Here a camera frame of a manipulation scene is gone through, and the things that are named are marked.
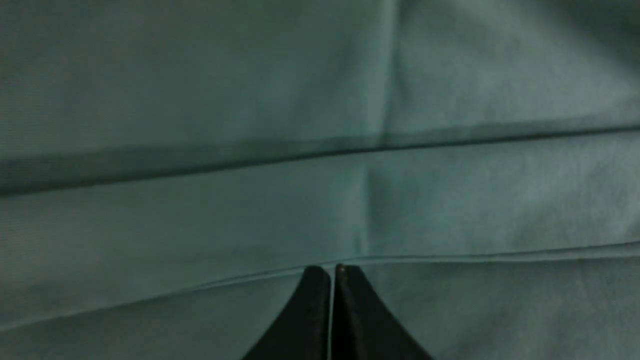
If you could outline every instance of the black tip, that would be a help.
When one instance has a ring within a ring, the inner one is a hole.
[[[278,318],[244,360],[325,360],[331,279],[319,266],[305,269]]]
[[[385,307],[357,266],[335,267],[333,360],[433,360]]]

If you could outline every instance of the crease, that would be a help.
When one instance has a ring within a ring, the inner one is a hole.
[[[337,151],[320,151],[308,154],[297,154],[293,156],[284,156],[277,159],[241,161],[239,163],[226,165],[198,165],[186,168],[173,168],[149,172],[147,174],[133,174],[125,176],[103,177],[100,179],[82,179],[69,182],[60,182],[54,184],[26,184],[23,186],[13,186],[9,188],[0,187],[0,199],[17,197],[20,195],[32,193],[46,193],[60,190],[68,190],[74,188],[89,188],[100,185],[110,185],[117,183],[132,183],[136,181],[146,181],[160,178],[195,176],[201,174],[212,174],[215,172],[240,170],[244,168],[263,167],[271,165],[279,165],[284,163],[296,163],[301,161],[320,160],[324,158],[332,158],[338,156],[366,155],[382,152],[399,152],[399,151],[417,151],[428,149],[444,149],[450,147],[468,147],[497,145],[502,143],[518,143],[518,142],[536,142],[543,140],[566,139],[566,138],[582,138],[605,135],[621,135],[623,133],[640,133],[640,125],[617,126],[608,128],[583,129],[574,131],[560,131],[535,133],[526,135],[507,135],[499,137],[488,137],[480,139],[466,140],[448,140],[433,143],[420,143],[400,146],[383,146],[383,147],[364,147],[359,149],[343,149]]]
[[[383,101],[381,101],[378,113],[378,138],[376,147],[384,146],[387,143],[387,136],[390,129],[390,121],[393,110],[393,95],[395,84],[398,81],[398,51],[399,51],[399,34],[401,27],[402,7],[405,0],[394,0],[390,2],[390,11],[387,13],[390,17],[388,25],[387,53],[384,61],[385,67],[383,74]]]
[[[636,246],[635,251],[625,251],[616,254],[603,255],[593,250],[598,249],[611,249],[621,248],[628,246]],[[395,264],[458,264],[458,265],[470,265],[470,264],[524,264],[524,263],[558,263],[573,261],[581,264],[585,261],[606,261],[606,260],[622,260],[622,259],[640,259],[640,241],[630,241],[628,243],[610,244],[610,245],[597,245],[590,247],[576,247],[566,249],[554,249],[554,250],[535,250],[525,252],[505,252],[497,254],[480,254],[473,256],[413,256],[413,255],[396,255],[396,256],[355,256],[342,259],[334,259],[330,261],[323,261],[322,263],[307,263],[302,265],[291,266],[287,268],[281,268],[276,270],[268,270],[256,272],[253,274],[238,275],[228,277],[226,279],[220,279],[210,282],[203,282],[196,286],[190,286],[183,289],[178,289],[161,295],[151,296],[144,299],[138,299],[128,302],[121,302],[119,304],[112,304],[110,306],[98,307],[94,309],[85,309],[80,311],[69,311],[66,313],[58,313],[56,315],[39,318],[37,320],[27,319],[20,322],[14,322],[7,326],[0,327],[0,334],[2,332],[14,331],[20,328],[37,325],[40,323],[53,322],[56,320],[62,320],[66,318],[74,318],[82,315],[89,315],[100,313],[103,311],[109,311],[118,309],[121,307],[135,306],[145,303],[151,303],[160,300],[167,300],[169,298],[186,296],[199,291],[209,291],[215,288],[221,288],[225,286],[233,286],[239,284],[246,284],[253,281],[262,281],[267,279],[277,279],[286,276],[293,276],[301,274],[304,269],[311,265],[321,266],[327,270],[332,269],[338,264],[348,263],[349,265],[365,266],[365,265],[395,265]]]

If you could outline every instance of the cloth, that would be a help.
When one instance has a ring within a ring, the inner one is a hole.
[[[0,355],[239,359],[363,266],[437,359],[633,359],[629,0],[0,3]]]

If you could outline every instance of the black object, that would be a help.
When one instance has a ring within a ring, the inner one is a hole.
[[[244,360],[325,360],[331,280],[305,269],[289,302]],[[382,303],[357,266],[335,267],[333,360],[433,360]]]

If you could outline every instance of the green cloth surface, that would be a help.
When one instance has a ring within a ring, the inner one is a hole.
[[[0,3],[0,358],[239,359],[362,265],[437,359],[640,357],[629,0]]]

